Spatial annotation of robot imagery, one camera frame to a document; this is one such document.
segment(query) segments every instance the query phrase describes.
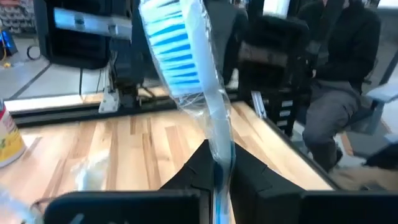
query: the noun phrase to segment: metal bracket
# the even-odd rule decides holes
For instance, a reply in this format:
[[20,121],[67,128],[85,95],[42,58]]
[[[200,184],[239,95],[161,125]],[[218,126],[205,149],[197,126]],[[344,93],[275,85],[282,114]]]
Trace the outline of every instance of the metal bracket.
[[251,98],[253,100],[254,109],[256,110],[258,117],[261,119],[267,118],[267,112],[266,108],[264,107],[261,93],[259,91],[252,91]]
[[120,107],[119,91],[115,90],[112,85],[112,80],[109,76],[109,70],[104,71],[104,97],[99,104],[99,113],[113,113],[117,112]]
[[96,16],[89,13],[54,8],[55,26],[59,29],[98,34],[131,40],[131,19],[120,16]]

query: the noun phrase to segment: cable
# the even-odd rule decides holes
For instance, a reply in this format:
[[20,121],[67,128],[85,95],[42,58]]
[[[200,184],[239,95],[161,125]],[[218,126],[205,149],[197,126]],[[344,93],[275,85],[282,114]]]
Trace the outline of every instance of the cable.
[[6,48],[7,45],[6,45],[6,42],[4,41],[4,37],[2,35],[2,29],[0,29],[0,38],[1,38],[1,42],[2,42],[2,48],[3,48],[3,51],[4,51],[4,55],[2,56],[2,59],[0,60],[0,62],[2,62],[7,57],[7,48]]
[[79,95],[81,96],[81,86],[83,84],[83,69],[80,69],[80,79],[79,79]]
[[27,57],[28,57],[29,59],[31,59],[31,60],[38,60],[38,59],[42,56],[41,54],[39,54],[38,57],[32,57],[32,56],[30,56],[30,50],[31,50],[33,47],[39,47],[39,46],[37,46],[37,45],[35,45],[35,44],[30,45],[30,46],[27,48],[27,50],[26,50],[26,55],[27,55]]

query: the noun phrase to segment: person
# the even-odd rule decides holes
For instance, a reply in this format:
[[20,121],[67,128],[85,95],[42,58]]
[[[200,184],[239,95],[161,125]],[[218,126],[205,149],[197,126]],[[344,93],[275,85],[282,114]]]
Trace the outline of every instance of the person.
[[[327,0],[304,5],[298,18],[314,37]],[[328,39],[328,61],[316,67],[303,132],[306,147],[327,172],[342,157],[334,135],[347,124],[360,106],[361,85],[373,69],[379,46],[381,22],[361,0],[346,0]]]

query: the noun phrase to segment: blue bristles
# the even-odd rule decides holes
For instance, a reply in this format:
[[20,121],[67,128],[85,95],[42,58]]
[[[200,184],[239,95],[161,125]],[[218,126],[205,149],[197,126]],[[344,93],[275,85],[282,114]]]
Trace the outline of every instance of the blue bristles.
[[141,16],[149,45],[173,96],[201,93],[198,70],[178,1],[148,1]]

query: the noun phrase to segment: plastic packaging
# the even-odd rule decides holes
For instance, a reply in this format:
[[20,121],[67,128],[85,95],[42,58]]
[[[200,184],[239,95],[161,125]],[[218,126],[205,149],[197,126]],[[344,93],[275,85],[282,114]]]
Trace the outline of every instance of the plastic packaging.
[[30,209],[28,205],[12,197],[9,192],[0,187],[0,222],[43,224],[43,218],[39,211]]
[[104,190],[104,183],[109,164],[109,151],[99,152],[85,159],[74,168],[75,183],[78,191]]
[[146,0],[139,10],[160,79],[178,107],[200,122],[209,139],[216,161],[214,223],[228,223],[235,148],[230,103],[216,69],[205,6],[201,0]]

